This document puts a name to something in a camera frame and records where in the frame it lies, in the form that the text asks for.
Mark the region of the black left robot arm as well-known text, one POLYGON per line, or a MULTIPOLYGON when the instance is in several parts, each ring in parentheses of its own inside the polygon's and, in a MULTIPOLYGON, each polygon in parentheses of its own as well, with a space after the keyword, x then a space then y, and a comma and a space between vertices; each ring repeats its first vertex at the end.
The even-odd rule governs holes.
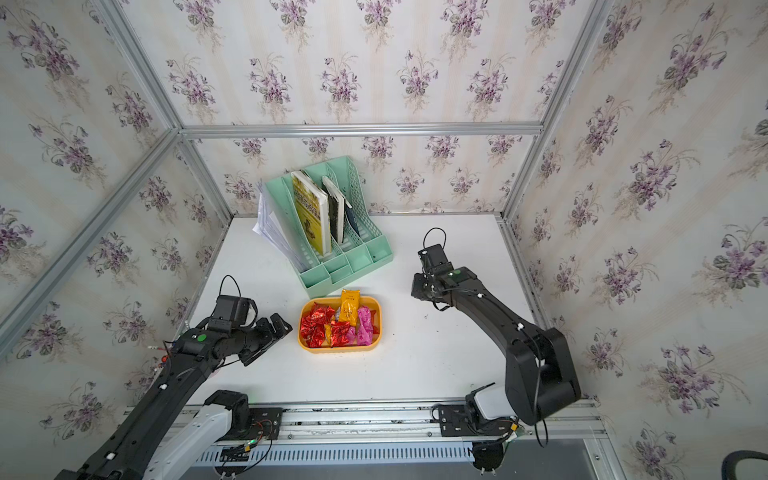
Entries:
POLYGON ((248 366, 292 327, 279 314, 257 314, 253 300, 221 295, 212 314, 172 345, 162 372, 120 427, 78 471, 60 479, 178 479, 214 442, 242 439, 253 417, 244 393, 218 390, 178 437, 163 441, 187 401, 212 372, 235 355, 248 366))

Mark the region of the red foil tea bag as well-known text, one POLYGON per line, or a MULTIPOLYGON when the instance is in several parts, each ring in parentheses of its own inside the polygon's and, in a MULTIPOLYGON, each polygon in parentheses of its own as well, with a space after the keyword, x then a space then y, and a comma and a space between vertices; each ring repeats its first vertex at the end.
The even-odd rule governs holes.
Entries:
POLYGON ((323 348, 326 343, 326 329, 324 326, 315 326, 302 333, 302 340, 309 349, 323 348))
POLYGON ((333 348, 352 346, 356 341, 356 327, 349 322, 332 322, 335 323, 335 345, 333 348))
POLYGON ((335 309, 327 304, 314 302, 310 310, 301 318, 301 331, 309 335, 317 327, 324 328, 335 318, 335 309))

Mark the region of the pink tea bag packet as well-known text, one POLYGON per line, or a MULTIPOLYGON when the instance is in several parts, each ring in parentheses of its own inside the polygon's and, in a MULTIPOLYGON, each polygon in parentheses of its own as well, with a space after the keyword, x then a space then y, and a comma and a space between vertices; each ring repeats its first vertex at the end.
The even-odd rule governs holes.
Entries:
POLYGON ((358 308, 357 317, 356 343, 358 346, 369 346, 374 335, 373 312, 368 307, 361 306, 358 308))

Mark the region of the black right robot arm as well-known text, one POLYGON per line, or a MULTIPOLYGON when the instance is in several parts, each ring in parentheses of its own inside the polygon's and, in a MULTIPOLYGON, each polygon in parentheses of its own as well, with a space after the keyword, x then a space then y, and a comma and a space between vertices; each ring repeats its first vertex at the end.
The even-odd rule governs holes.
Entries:
POLYGON ((565 335, 524 320, 496 298, 466 267, 455 268, 441 245, 418 252, 422 271, 411 295, 444 311, 455 308, 489 336, 505 357, 502 385, 471 392, 466 400, 477 421, 516 418, 533 426, 582 397, 565 335))

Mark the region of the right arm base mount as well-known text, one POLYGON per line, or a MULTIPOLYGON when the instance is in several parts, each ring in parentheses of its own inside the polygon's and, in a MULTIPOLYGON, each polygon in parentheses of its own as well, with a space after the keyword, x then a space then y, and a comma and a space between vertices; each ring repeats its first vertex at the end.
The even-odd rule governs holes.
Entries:
POLYGON ((441 437, 471 439, 472 465, 482 475, 496 475, 520 429, 519 417, 495 382, 472 390, 461 404, 434 404, 430 416, 441 437))

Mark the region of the yellow tea bag packet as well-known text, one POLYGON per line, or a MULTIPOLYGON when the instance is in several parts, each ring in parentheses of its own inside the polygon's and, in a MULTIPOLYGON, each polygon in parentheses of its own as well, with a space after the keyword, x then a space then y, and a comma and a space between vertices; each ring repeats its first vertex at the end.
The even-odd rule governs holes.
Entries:
POLYGON ((360 307, 360 291, 359 290, 343 290, 341 294, 341 303, 337 312, 338 320, 340 322, 346 322, 350 326, 356 326, 358 324, 358 310, 360 307))
POLYGON ((324 344, 327 348, 333 348, 335 345, 335 323, 331 322, 324 325, 325 328, 325 341, 324 344))

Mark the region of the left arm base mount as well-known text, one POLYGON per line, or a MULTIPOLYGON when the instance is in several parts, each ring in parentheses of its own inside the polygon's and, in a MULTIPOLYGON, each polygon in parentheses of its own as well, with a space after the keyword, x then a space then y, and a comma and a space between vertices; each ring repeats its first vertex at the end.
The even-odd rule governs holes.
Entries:
POLYGON ((239 465, 243 471, 263 462, 278 438, 284 409, 251 406, 245 393, 218 390, 203 403, 223 407, 230 414, 229 426, 221 440, 237 441, 236 446, 224 447, 219 454, 220 471, 231 472, 239 465))

